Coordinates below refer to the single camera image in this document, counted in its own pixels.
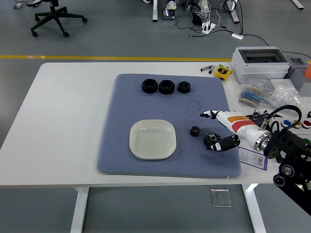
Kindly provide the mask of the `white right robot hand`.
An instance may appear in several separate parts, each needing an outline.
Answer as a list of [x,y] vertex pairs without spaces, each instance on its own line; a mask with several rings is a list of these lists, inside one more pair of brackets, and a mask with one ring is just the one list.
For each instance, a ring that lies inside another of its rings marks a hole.
[[271,134],[267,130],[262,130],[248,117],[236,111],[209,110],[203,112],[200,116],[217,119],[239,139],[246,140],[254,150],[264,150],[264,148],[260,148],[261,145],[271,137]]

